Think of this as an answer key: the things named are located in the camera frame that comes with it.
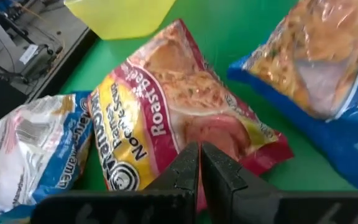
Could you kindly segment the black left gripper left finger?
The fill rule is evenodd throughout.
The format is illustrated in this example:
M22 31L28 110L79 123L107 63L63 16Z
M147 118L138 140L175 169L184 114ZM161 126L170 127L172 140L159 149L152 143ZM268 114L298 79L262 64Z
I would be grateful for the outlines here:
M194 223L199 145L188 144L144 190L71 191L47 197L32 212L33 224Z

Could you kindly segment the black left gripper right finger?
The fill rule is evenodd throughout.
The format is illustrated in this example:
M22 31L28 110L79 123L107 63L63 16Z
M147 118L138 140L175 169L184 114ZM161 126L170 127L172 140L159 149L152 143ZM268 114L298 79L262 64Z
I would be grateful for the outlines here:
M358 192L278 190L208 142L200 162L213 223L358 224Z

